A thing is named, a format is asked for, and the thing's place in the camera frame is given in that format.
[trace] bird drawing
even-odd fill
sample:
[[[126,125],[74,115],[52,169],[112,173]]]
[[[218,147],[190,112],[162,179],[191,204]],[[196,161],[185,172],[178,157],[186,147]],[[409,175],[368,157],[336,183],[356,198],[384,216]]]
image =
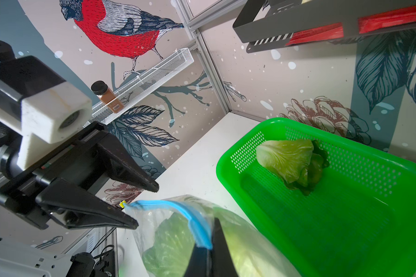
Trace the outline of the bird drawing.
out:
[[[100,50],[114,56],[133,60],[133,68],[123,73],[137,73],[137,58],[156,49],[157,41],[168,31],[183,28],[183,24],[152,15],[140,8],[110,0],[60,0],[66,20],[72,18],[91,42]]]

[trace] spice jar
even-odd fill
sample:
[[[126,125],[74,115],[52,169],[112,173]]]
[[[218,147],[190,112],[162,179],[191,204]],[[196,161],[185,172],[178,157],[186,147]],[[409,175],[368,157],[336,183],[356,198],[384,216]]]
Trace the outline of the spice jar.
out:
[[[113,91],[105,84],[104,81],[97,81],[91,86],[91,90],[94,92],[97,97],[99,97],[100,101],[103,104],[108,104],[111,102],[116,96],[114,95]],[[120,100],[116,99],[109,103],[108,108],[111,109],[114,113],[118,113],[124,107]]]

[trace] green basket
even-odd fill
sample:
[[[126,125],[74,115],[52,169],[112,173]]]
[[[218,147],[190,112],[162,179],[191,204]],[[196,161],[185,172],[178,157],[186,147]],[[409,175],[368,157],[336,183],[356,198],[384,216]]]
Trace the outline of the green basket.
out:
[[[317,139],[330,167],[307,197],[257,162],[269,140]],[[286,119],[257,125],[217,177],[256,228],[305,277],[410,277],[416,272],[416,164]]]

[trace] wallpaper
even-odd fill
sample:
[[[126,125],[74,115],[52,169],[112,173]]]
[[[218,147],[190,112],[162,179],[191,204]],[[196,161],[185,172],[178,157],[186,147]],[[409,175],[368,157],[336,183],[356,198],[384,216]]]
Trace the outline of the wallpaper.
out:
[[[291,118],[416,162],[416,29],[248,54],[234,20],[202,32],[222,79],[248,99],[234,110]]]
[[[17,58],[39,58],[95,104],[98,98],[90,90],[95,81],[116,90],[189,37],[170,0],[3,0],[0,40],[12,46]],[[153,178],[224,116],[197,52],[192,54],[193,64],[108,126]],[[118,206],[139,193],[109,181],[97,196]],[[32,247],[59,253],[84,232],[48,224],[47,230],[38,230],[0,207],[2,236]]]

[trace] white table surface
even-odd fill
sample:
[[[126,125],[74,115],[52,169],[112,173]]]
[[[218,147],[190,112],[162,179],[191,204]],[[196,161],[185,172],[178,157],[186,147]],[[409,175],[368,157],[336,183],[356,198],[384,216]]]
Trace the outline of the white table surface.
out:
[[[258,121],[246,117],[227,114],[156,179],[160,186],[158,192],[144,191],[136,200],[157,200],[190,194],[233,211],[250,222],[217,180],[216,165],[223,153],[258,124]],[[119,268],[123,270],[121,277],[149,276],[141,261],[132,230],[117,228],[117,249]]]

